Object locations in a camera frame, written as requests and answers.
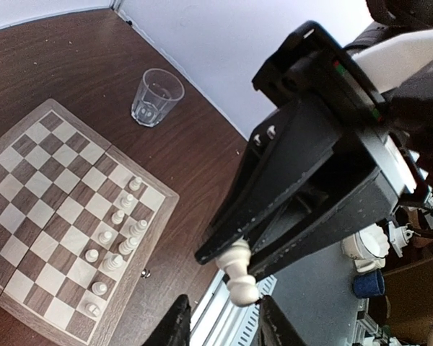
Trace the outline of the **white chess pawn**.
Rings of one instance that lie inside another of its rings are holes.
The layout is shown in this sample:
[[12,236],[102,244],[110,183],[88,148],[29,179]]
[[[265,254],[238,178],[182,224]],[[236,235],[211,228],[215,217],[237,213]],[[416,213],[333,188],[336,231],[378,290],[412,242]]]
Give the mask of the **white chess pawn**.
[[98,235],[98,240],[101,244],[109,244],[112,238],[113,233],[110,231],[104,231]]
[[131,191],[137,191],[141,187],[143,179],[141,177],[133,177],[129,182],[128,187]]
[[217,267],[224,271],[229,280],[227,289],[230,301],[238,307],[246,307],[259,299],[256,280],[248,274],[251,250],[244,239],[238,239],[216,259]]
[[111,221],[114,225],[119,225],[123,222],[124,217],[125,217],[125,212],[123,210],[117,210],[111,216]]
[[121,198],[119,204],[123,209],[127,209],[127,208],[131,207],[131,205],[133,204],[133,201],[134,201],[133,195],[127,194]]
[[96,249],[88,249],[84,254],[84,258],[88,263],[95,263],[99,258],[99,252]]

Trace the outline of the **white chess king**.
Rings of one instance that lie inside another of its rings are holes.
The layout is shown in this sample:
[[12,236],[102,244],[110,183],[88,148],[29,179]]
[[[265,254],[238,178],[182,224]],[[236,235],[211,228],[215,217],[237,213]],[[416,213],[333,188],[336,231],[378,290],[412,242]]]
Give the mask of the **white chess king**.
[[116,272],[123,268],[124,261],[123,257],[120,254],[112,254],[109,257],[106,257],[102,264],[100,265],[100,269],[103,272]]

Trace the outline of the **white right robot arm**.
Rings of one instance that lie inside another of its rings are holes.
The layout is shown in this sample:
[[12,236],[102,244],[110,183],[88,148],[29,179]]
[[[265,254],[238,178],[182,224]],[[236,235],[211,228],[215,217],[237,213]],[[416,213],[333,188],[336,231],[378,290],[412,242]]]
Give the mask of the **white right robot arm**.
[[305,22],[254,76],[276,108],[251,133],[198,263],[243,238],[262,280],[401,206],[429,208],[433,1],[367,5],[373,23],[354,42]]

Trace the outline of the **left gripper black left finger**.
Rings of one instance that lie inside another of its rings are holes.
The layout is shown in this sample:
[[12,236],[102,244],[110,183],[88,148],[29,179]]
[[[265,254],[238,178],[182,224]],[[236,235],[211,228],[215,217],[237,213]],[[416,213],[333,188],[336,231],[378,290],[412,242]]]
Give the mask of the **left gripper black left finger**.
[[163,316],[144,346],[189,346],[191,306],[186,294],[179,295]]

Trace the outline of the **white chess bishop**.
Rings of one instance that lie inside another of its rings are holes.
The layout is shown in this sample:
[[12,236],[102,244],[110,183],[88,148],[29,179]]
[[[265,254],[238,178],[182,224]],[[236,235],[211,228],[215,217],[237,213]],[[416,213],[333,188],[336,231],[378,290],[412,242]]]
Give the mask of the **white chess bishop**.
[[132,224],[129,228],[129,235],[133,237],[143,236],[147,230],[148,222],[144,219]]
[[108,286],[103,282],[95,282],[91,286],[92,292],[97,296],[103,296],[108,291]]

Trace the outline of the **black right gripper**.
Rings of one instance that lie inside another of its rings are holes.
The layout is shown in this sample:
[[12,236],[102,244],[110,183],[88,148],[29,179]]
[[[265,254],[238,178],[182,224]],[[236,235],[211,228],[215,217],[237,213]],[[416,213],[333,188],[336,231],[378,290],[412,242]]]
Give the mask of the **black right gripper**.
[[260,281],[428,201],[390,102],[317,22],[288,35],[252,83],[276,109],[250,135],[199,264],[257,227],[248,272]]

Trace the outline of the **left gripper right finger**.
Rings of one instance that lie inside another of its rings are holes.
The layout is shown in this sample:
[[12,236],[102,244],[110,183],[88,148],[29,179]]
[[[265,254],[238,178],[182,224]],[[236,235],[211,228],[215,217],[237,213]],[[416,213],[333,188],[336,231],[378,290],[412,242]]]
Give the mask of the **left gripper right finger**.
[[305,346],[302,338],[271,296],[259,302],[258,344],[262,346]]

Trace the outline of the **white chess knight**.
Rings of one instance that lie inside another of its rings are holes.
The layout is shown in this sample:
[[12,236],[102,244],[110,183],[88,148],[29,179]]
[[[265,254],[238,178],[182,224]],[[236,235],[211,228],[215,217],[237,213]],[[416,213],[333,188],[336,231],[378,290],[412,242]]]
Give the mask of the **white chess knight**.
[[99,306],[95,303],[88,303],[85,307],[84,310],[86,311],[86,313],[92,317],[97,318],[100,313],[101,310],[99,308]]

